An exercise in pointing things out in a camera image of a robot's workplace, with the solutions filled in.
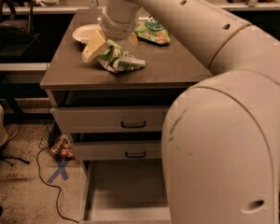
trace green packet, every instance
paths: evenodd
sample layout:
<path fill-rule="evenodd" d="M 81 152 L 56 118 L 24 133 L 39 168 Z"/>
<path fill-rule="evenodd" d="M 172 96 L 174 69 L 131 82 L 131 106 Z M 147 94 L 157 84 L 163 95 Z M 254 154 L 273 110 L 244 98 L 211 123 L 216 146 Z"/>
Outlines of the green packet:
<path fill-rule="evenodd" d="M 167 45 L 170 43 L 168 31 L 152 17 L 148 21 L 140 24 L 134 33 L 137 37 L 151 41 L 158 45 Z"/>
<path fill-rule="evenodd" d="M 139 70 L 146 66 L 146 61 L 138 60 L 113 40 L 106 41 L 108 49 L 97 56 L 100 65 L 109 72 L 119 73 Z"/>

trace white robotic arm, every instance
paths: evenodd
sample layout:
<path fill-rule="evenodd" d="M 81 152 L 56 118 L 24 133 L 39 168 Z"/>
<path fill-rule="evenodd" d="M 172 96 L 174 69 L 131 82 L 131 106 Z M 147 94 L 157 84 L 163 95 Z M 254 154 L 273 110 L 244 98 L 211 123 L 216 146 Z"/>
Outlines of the white robotic arm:
<path fill-rule="evenodd" d="M 107 36 L 129 35 L 140 5 L 215 75 L 164 122 L 172 223 L 278 224 L 280 42 L 205 0 L 108 0 Z"/>

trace black cable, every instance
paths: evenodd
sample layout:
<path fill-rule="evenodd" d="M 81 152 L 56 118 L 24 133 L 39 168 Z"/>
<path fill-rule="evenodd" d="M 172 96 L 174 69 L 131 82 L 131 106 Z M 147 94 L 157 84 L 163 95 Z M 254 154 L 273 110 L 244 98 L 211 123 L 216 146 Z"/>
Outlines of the black cable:
<path fill-rule="evenodd" d="M 50 119 L 49 119 L 49 121 L 48 121 L 48 123 L 47 123 L 47 129 L 45 130 L 45 132 L 44 132 L 44 134 L 43 134 L 43 137 L 42 137 L 41 140 L 40 140 L 40 144 L 41 144 L 41 142 L 42 142 L 43 139 L 44 139 L 45 133 L 49 130 L 49 129 L 48 129 L 49 122 L 50 122 Z M 62 192 L 62 188 L 61 188 L 60 186 L 58 186 L 58 185 L 52 185 L 52 184 L 47 183 L 47 182 L 43 179 L 43 177 L 41 176 L 41 174 L 40 174 L 39 155 L 40 155 L 45 149 L 46 149 L 46 147 L 42 147 L 42 148 L 39 150 L 39 152 L 37 153 L 37 155 L 36 155 L 36 163 L 37 163 L 37 166 L 38 166 L 38 176 L 39 176 L 40 180 L 41 180 L 46 186 L 51 187 L 51 188 L 56 188 L 56 189 L 59 190 L 59 191 L 58 191 L 58 195 L 57 195 L 57 199 L 56 199 L 56 210 L 57 210 L 58 215 L 59 215 L 61 218 L 65 219 L 65 220 L 69 220 L 69 221 L 73 221 L 73 222 L 75 222 L 75 223 L 79 223 L 79 222 L 76 221 L 76 220 L 73 220 L 73 219 L 71 219 L 71 218 L 65 217 L 65 216 L 60 212 L 60 210 L 59 210 L 58 203 L 59 203 L 60 194 L 61 194 L 61 192 Z"/>

